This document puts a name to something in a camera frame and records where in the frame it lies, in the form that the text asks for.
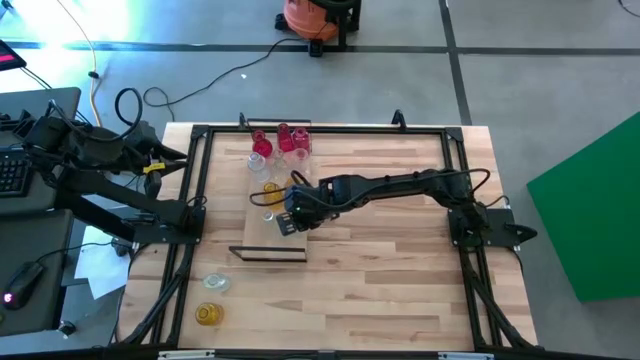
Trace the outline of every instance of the red glass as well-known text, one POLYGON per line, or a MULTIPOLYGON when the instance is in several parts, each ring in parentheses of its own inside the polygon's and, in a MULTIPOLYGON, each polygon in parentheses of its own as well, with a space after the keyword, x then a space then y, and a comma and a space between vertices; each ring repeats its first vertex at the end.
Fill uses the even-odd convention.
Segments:
POLYGON ((291 138, 289 125, 287 124, 283 123, 278 125, 278 146, 280 146, 280 150, 284 152, 293 151, 296 148, 291 138))
POLYGON ((293 131, 293 143, 297 149, 305 149, 311 153, 311 135, 305 128, 296 128, 293 131))
POLYGON ((256 130, 251 133, 253 139, 253 151, 264 156, 269 157, 273 152, 273 145, 271 141, 267 139, 267 135, 262 130, 256 130))

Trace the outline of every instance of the gray floor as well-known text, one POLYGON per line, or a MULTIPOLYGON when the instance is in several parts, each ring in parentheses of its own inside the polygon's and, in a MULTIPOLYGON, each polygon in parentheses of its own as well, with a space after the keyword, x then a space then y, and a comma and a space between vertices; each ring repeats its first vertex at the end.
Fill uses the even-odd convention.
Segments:
MULTIPOLYGON (((52 41, 55 35, 58 40, 81 40, 64 14, 56 13, 54 2, 48 16, 34 14, 28 2, 14 0, 25 15, 5 14, 0 38, 52 41), (33 25, 33 19, 42 19, 43 24, 33 25), (55 34, 46 30, 52 28, 58 29, 55 34)), ((272 30, 281 0, 98 3, 102 2, 73 2, 80 4, 74 13, 84 19, 93 40, 264 45, 285 37, 272 30), (117 26, 113 19, 118 19, 117 26)), ((458 46, 640 47, 640 19, 625 13, 615 0, 448 3, 458 46)), ((640 1, 625 3, 640 12, 640 1)), ((366 0, 361 31, 350 42, 445 46, 438 1, 366 0)), ((85 75, 89 52, 50 46, 19 53, 51 85, 81 87, 81 110, 91 118, 85 75)), ((98 107, 105 124, 121 131, 113 98, 122 87, 161 86, 176 98, 260 55, 100 51, 104 83, 98 107)), ((491 129, 504 190, 512 199, 516 218, 540 230, 535 241, 523 246, 522 257, 536 331, 540 344, 548 349, 640 358, 640 299, 579 303, 525 187, 638 111, 639 60, 638 56, 460 56, 471 119, 474 125, 491 129)), ((384 123, 401 108, 414 124, 460 124, 451 74, 446 54, 347 53, 311 59, 304 53, 275 53, 174 110, 178 121, 234 121, 242 111, 252 117, 384 123)), ((0 73, 0 91, 37 87, 19 71, 0 73)), ((132 103, 125 106, 133 111, 132 103)), ((144 118, 161 134, 169 114, 145 108, 144 118)), ((116 297, 94 303, 86 289, 74 291, 77 294, 67 296, 64 315, 69 320, 84 319, 83 335, 79 332, 67 341, 55 334, 4 338, 0 353, 104 344, 113 320, 102 320, 113 319, 116 297)))

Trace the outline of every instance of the wooden table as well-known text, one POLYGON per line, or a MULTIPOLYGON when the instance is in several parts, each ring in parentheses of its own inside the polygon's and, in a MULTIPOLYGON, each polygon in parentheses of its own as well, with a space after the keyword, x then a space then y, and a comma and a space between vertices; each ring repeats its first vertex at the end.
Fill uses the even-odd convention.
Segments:
MULTIPOLYGON (((186 153, 192 125, 168 124, 164 143, 186 153)), ((489 129, 463 127, 463 133, 469 167, 492 172, 476 194, 488 203, 502 195, 489 129)), ((473 349, 446 209, 431 198, 374 202, 326 223, 309 233, 306 264, 243 262, 229 253, 228 246, 243 239, 250 148, 247 134, 217 134, 214 139, 205 235, 191 271, 181 348, 473 349), (202 285, 213 272, 231 277, 224 294, 202 285), (203 302, 224 307, 220 326, 203 327, 195 321, 195 309, 203 302)), ((318 134, 312 155, 317 179, 443 167, 440 140, 428 135, 318 134)), ((199 168, 196 164, 189 197, 199 168)), ((482 176, 472 178, 477 183, 482 176)), ((165 177, 160 198, 176 199, 181 179, 182 172, 165 177)), ((166 245, 150 246, 133 265, 120 313, 122 335, 133 331, 158 296, 166 252, 166 245)), ((497 303, 525 339, 537 343, 518 261, 497 248, 487 248, 487 259, 497 303)), ((481 320, 485 339, 490 339, 483 309, 481 320)))

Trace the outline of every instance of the white paper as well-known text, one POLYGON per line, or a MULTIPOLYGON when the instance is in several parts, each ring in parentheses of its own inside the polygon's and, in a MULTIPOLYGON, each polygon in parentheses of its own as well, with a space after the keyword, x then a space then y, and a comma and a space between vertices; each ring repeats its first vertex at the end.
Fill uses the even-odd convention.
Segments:
MULTIPOLYGON (((87 226, 82 244, 109 244, 112 240, 112 236, 87 226)), ((119 257, 110 245, 87 245, 80 248, 75 278, 86 278, 93 298, 97 299, 127 283, 130 262, 129 254, 119 257)))

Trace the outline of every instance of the computer mouse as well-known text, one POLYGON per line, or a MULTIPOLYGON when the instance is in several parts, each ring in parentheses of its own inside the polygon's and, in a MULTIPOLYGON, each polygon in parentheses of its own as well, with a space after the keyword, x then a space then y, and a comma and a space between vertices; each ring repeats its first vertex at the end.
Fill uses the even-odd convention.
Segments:
POLYGON ((29 302, 33 290, 44 271, 35 261, 26 262, 16 270, 4 288, 2 304, 7 310, 18 310, 29 302))

